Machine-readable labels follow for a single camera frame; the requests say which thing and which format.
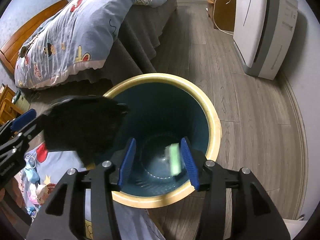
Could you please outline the wooden nightstand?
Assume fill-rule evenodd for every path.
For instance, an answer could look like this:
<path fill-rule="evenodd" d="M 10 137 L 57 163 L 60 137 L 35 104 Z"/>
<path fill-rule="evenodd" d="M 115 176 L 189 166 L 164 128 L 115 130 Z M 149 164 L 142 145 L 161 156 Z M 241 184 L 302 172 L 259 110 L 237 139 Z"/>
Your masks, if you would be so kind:
<path fill-rule="evenodd" d="M 236 0 L 207 0 L 208 16 L 215 29 L 233 32 L 235 26 Z"/>

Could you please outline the small wooden chair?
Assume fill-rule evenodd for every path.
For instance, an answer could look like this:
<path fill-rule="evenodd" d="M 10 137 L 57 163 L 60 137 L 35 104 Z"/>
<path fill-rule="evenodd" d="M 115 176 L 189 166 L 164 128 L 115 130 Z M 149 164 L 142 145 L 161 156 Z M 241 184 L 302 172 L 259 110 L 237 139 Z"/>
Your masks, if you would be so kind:
<path fill-rule="evenodd" d="M 0 104 L 0 125 L 13 120 L 24 113 L 19 107 L 12 103 L 14 91 L 8 85 L 1 86 L 1 104 Z"/>

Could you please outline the blue cartoon bed duvet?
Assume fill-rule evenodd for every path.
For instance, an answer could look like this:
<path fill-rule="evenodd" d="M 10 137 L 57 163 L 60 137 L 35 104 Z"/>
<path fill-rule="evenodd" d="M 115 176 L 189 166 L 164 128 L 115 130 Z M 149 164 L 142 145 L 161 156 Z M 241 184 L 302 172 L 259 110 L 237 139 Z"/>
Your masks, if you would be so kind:
<path fill-rule="evenodd" d="M 72 0 L 44 21 L 18 52 L 18 88 L 58 85 L 71 75 L 103 67 L 120 25 L 133 5 L 153 8 L 167 0 Z"/>

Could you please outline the black bag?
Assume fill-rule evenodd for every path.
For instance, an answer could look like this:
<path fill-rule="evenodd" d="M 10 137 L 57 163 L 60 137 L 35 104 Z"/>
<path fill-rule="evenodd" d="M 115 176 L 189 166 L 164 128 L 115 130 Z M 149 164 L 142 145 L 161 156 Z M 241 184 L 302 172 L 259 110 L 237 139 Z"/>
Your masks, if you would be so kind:
<path fill-rule="evenodd" d="M 63 98 L 43 113 L 46 148 L 75 151 L 87 166 L 112 147 L 127 113 L 126 104 L 104 96 Z"/>

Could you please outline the small green white bin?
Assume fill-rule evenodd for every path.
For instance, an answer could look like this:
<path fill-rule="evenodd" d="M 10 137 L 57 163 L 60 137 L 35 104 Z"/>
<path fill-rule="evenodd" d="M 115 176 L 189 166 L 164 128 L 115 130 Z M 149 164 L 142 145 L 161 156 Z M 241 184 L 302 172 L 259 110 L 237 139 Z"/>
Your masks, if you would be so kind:
<path fill-rule="evenodd" d="M 23 112 L 27 112 L 30 108 L 30 103 L 24 97 L 24 95 L 20 90 L 18 90 L 14 95 L 14 97 L 12 98 L 12 103 L 16 105 Z"/>

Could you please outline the wooden bed frame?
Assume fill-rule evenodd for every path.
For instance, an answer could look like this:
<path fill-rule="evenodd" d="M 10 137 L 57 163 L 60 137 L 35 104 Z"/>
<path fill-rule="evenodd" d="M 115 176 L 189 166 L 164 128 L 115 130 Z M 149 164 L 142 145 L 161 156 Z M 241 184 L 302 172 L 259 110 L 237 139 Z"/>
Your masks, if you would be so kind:
<path fill-rule="evenodd" d="M 34 31 L 48 18 L 55 15 L 68 4 L 68 0 L 60 0 L 39 12 L 22 25 L 1 47 L 1 63 L 14 75 L 18 51 Z"/>

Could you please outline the teal bin with yellow rim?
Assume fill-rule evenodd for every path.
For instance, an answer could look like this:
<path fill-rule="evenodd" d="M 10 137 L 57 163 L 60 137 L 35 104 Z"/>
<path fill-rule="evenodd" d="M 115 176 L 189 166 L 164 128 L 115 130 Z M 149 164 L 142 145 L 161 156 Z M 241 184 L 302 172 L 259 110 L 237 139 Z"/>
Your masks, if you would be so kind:
<path fill-rule="evenodd" d="M 188 175 L 170 174 L 165 148 L 188 138 L 192 148 L 216 160 L 222 128 L 206 94 L 192 82 L 171 74 L 143 74 L 106 92 L 106 97 L 129 107 L 114 149 L 129 138 L 137 152 L 129 181 L 113 199 L 123 205 L 152 209 L 174 204 L 194 191 Z"/>

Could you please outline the white air purifier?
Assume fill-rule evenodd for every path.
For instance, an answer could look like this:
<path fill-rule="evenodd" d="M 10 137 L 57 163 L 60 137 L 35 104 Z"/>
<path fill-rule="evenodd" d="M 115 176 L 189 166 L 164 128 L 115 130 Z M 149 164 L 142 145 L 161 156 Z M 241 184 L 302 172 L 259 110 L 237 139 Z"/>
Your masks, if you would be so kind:
<path fill-rule="evenodd" d="M 289 49 L 297 0 L 236 0 L 233 41 L 247 75 L 274 80 Z"/>

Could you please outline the green white small box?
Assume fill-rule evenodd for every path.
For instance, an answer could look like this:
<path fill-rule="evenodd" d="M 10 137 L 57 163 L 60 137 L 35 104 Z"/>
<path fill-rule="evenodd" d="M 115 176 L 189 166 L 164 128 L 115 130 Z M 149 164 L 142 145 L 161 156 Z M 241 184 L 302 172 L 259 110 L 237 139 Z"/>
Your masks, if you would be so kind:
<path fill-rule="evenodd" d="M 179 144 L 171 144 L 165 148 L 165 157 L 169 163 L 171 176 L 177 176 L 182 172 L 182 162 Z"/>

